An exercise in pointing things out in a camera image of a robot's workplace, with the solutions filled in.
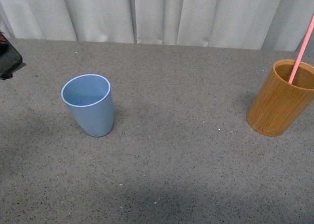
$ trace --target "straw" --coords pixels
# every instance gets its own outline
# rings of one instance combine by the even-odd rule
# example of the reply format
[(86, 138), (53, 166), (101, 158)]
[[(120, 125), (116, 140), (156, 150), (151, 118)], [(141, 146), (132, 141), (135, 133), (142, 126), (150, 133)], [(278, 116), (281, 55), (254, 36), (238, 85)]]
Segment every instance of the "straw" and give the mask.
[(296, 74), (296, 71), (298, 70), (298, 67), (299, 67), (299, 65), (300, 65), (302, 56), (303, 56), (304, 51), (305, 51), (305, 48), (306, 48), (306, 45), (308, 44), (309, 39), (310, 39), (310, 36), (311, 36), (311, 33), (312, 33), (312, 31), (313, 31), (313, 28), (314, 28), (314, 13), (313, 13), (312, 20), (311, 20), (311, 22), (310, 22), (308, 31), (306, 32), (306, 35), (305, 35), (305, 37), (304, 37), (303, 44), (302, 44), (302, 46), (301, 46), (299, 55), (298, 55), (298, 57), (296, 58), (296, 61), (295, 61), (295, 63), (294, 63), (294, 66), (293, 66), (293, 69), (292, 69), (292, 72), (291, 72), (291, 75), (290, 75), (290, 79), (289, 79), (289, 83), (290, 83), (290, 84), (292, 84), (293, 79), (294, 79), (294, 76), (295, 76), (295, 74)]

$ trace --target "curtain fold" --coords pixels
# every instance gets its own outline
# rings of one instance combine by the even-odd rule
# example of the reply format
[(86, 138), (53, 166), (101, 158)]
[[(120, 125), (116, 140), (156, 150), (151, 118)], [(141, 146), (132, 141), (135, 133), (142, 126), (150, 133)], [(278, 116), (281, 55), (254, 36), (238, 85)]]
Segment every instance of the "curtain fold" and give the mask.
[(0, 0), (0, 29), (16, 38), (295, 51), (313, 1)]

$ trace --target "cup rim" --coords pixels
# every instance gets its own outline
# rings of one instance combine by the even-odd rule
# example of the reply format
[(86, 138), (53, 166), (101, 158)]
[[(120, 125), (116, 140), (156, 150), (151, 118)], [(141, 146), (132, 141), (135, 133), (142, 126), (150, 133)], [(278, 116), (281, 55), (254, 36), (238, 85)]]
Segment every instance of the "cup rim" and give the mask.
[[(92, 75), (92, 76), (100, 77), (100, 78), (104, 79), (104, 80), (107, 82), (107, 84), (108, 84), (108, 91), (107, 91), (107, 93), (105, 94), (104, 97), (102, 97), (102, 98), (101, 98), (100, 100), (98, 100), (97, 102), (94, 102), (94, 103), (89, 104), (89, 105), (74, 105), (74, 104), (71, 104), (71, 103), (69, 103), (68, 101), (66, 101), (66, 100), (64, 99), (64, 97), (63, 97), (63, 91), (64, 91), (64, 89), (68, 86), (69, 83), (71, 83), (72, 81), (74, 81), (74, 80), (77, 79), (77, 78), (81, 78), (81, 77), (85, 77), (85, 76), (91, 76), (91, 75)], [(70, 80), (63, 86), (63, 88), (62, 88), (62, 90), (61, 90), (61, 97), (62, 97), (62, 100), (63, 100), (67, 105), (70, 105), (70, 106), (73, 106), (73, 107), (77, 107), (77, 108), (84, 108), (84, 107), (89, 107), (89, 106), (92, 106), (92, 105), (96, 105), (97, 103), (99, 103), (99, 102), (101, 102), (102, 100), (104, 100), (104, 99), (108, 96), (108, 94), (110, 93), (110, 90), (111, 90), (110, 82), (109, 82), (108, 79), (106, 79), (105, 77), (103, 77), (103, 76), (101, 76), (101, 75), (97, 75), (97, 74), (85, 74), (85, 75), (79, 75), (79, 76), (76, 76), (76, 77), (70, 79)]]
[[(281, 78), (281, 77), (279, 76), (279, 74), (278, 74), (277, 71), (276, 71), (276, 67), (278, 67), (278, 66), (280, 66), (280, 65), (283, 65), (283, 64), (293, 65), (294, 62), (295, 62), (295, 60), (293, 60), (293, 59), (282, 59), (282, 60), (276, 61), (276, 62), (274, 63), (274, 66), (273, 66), (273, 69), (272, 69), (272, 70), (274, 71), (275, 75), (280, 79), (280, 81), (284, 82), (285, 84), (287, 84), (287, 85), (289, 85), (289, 86), (291, 86), (291, 87), (300, 89), (300, 90), (314, 91), (314, 88), (302, 88), (302, 87), (293, 85), (293, 84), (291, 84), (291, 83), (288, 83), (287, 81), (285, 81), (283, 78)], [(311, 67), (311, 68), (314, 69), (314, 66), (312, 66), (312, 65), (310, 65), (310, 64), (308, 64), (308, 63), (302, 62), (302, 61), (301, 61), (300, 64), (299, 64), (299, 68), (300, 68), (300, 67), (303, 68), (301, 65), (302, 65), (302, 66), (306, 65), (306, 66)]]

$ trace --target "plastic cup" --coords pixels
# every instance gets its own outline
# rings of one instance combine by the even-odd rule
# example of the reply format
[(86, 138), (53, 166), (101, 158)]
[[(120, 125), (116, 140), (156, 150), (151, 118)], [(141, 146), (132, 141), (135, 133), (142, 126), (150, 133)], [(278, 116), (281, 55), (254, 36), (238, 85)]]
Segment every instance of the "plastic cup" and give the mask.
[(301, 62), (288, 83), (295, 60), (277, 61), (248, 114), (249, 125), (266, 136), (279, 136), (314, 100), (314, 67)]
[(77, 76), (64, 85), (61, 97), (89, 135), (102, 137), (110, 132), (114, 107), (110, 83), (105, 77), (95, 74)]

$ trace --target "bamboo cup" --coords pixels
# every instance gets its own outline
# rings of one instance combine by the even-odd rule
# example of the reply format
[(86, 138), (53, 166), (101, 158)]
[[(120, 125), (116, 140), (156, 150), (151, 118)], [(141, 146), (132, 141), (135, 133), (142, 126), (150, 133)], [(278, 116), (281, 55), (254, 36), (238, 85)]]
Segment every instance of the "bamboo cup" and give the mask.
[(277, 61), (247, 114), (257, 132), (280, 136), (314, 100), (314, 67), (301, 62), (288, 83), (295, 60)]

